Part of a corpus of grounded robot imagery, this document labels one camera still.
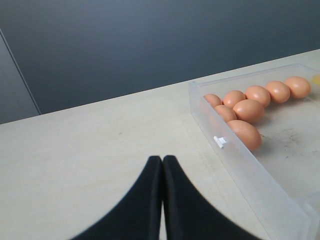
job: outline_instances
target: plastic tray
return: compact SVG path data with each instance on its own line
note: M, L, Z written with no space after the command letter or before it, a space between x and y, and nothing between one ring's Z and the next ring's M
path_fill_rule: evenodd
M293 64L189 84L191 114L272 240L314 240L320 213L320 86L303 99L271 104L255 124L262 146L251 153L203 96L264 86L319 72Z

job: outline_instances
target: dark gray wall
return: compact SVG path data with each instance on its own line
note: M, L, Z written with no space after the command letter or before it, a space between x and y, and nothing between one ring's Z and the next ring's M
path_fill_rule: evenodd
M0 0L43 113L320 48L319 0Z

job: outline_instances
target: egg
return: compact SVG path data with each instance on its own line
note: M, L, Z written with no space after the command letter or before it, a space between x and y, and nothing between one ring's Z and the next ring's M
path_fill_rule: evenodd
M215 108L218 105L222 105L221 99L215 94L208 93L203 97L213 108Z
M223 104L229 108L233 108L236 103L245 100L246 95L242 91L233 90L228 92L223 98Z
M290 98L290 88L281 81L271 81L264 87L268 90L271 101L282 104Z
M261 146L261 135L250 123L241 120L232 120L227 122L227 125L250 151L254 151Z
M218 105L214 108L214 110L221 116L221 118L227 123L231 120L236 120L237 116L235 114L235 112L225 106L225 105Z
M300 76L291 76L284 81L284 84L289 87L290 95L295 99L304 98L311 92L310 83Z
M256 100L264 107L267 107L271 101L270 93L262 86L250 86L244 94L247 99Z
M238 102L234 105L233 111L239 120L248 123L256 123L265 115L264 106L260 102L252 99Z

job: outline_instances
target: white tabletop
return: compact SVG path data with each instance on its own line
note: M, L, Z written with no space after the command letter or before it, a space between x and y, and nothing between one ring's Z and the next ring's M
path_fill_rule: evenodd
M319 62L315 50L203 80ZM182 82L0 125L0 239L73 237L117 204L149 156L168 154L215 207L268 238L191 116Z

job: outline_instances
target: yellow spot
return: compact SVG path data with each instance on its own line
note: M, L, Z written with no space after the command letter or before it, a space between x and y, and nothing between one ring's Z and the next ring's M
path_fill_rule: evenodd
M320 75L315 75L311 81L320 86Z

